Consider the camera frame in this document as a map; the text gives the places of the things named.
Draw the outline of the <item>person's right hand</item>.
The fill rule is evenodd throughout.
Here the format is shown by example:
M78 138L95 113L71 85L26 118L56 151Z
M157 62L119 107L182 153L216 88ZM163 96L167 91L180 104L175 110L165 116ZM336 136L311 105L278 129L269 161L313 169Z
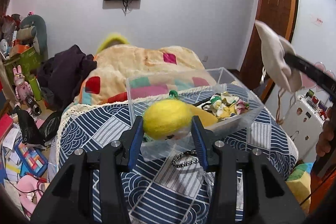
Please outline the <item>person's right hand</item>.
M322 132L319 134L318 142L315 146L316 153L319 157L325 156L331 150L330 142L334 138L334 128L331 124L331 112L327 112L327 120L324 122Z

